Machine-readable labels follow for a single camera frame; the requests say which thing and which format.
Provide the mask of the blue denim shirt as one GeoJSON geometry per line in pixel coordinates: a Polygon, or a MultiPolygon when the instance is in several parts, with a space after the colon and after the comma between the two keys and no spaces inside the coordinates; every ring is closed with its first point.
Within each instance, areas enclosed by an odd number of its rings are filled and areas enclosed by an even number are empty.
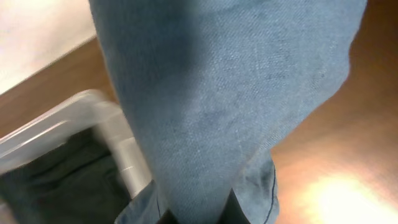
{"type": "Polygon", "coordinates": [[[92,0],[109,77],[152,173],[117,223],[279,214],[271,149],[333,96],[366,1],[92,0]]]}

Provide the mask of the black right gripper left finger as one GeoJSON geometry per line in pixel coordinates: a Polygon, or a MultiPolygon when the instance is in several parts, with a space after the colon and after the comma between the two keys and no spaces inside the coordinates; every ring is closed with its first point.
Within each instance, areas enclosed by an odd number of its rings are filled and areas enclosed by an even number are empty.
{"type": "Polygon", "coordinates": [[[170,210],[167,210],[159,219],[156,224],[179,224],[178,220],[175,218],[170,210]]]}

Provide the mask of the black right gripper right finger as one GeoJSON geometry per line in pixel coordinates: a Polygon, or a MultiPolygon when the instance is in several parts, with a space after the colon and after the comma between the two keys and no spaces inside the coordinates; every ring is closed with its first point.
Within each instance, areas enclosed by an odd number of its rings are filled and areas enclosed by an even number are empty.
{"type": "Polygon", "coordinates": [[[233,190],[229,193],[223,213],[217,224],[249,224],[233,190]]]}

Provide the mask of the large black garment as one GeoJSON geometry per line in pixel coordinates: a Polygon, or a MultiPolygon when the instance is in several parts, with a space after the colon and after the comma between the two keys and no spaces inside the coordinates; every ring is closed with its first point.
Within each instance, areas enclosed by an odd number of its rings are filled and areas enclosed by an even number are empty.
{"type": "Polygon", "coordinates": [[[130,194],[92,129],[1,175],[1,198],[19,223],[109,224],[130,194]]]}

